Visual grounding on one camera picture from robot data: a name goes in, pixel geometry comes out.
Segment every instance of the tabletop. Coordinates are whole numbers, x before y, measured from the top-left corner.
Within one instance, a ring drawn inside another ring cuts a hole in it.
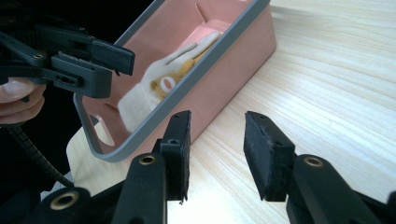
[[[396,2],[271,2],[276,51],[191,144],[189,199],[168,223],[289,223],[285,203],[261,201],[243,151],[245,113],[268,116],[296,153],[329,161],[354,190],[385,202],[396,190]],[[67,147],[78,187],[122,181],[127,162]]]

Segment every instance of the pink container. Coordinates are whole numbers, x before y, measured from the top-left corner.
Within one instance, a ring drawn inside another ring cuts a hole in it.
[[[133,132],[120,119],[118,101],[155,61],[191,41],[219,31],[221,37]],[[193,142],[276,48],[268,0],[158,0],[116,42],[135,53],[132,77],[113,74],[109,98],[75,95],[92,154],[104,161],[150,152],[170,116],[191,111]],[[112,144],[101,141],[91,117]]]

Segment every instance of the stuffed toy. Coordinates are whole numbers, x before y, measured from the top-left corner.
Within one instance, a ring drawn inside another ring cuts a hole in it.
[[[120,117],[128,132],[135,131],[219,37],[219,32],[213,32],[199,43],[193,42],[177,49],[148,67],[141,81],[118,103]]]

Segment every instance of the fingernail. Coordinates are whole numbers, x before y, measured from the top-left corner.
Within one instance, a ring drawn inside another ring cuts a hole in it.
[[[18,80],[10,80],[3,85],[3,91],[9,96],[23,96],[29,94],[34,88],[31,82],[21,82]]]

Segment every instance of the white plush toy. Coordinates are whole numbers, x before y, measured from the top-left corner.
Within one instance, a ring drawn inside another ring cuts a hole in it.
[[[190,43],[176,50],[163,59],[152,63],[146,70],[140,83],[137,83],[119,101],[120,117],[126,129],[132,133],[143,122],[149,113],[161,102],[169,89],[155,90],[153,85],[159,79],[169,79],[175,74],[184,76],[197,63],[207,49],[220,37],[219,32],[213,32],[203,37],[199,43]],[[175,79],[174,88],[180,78]]]

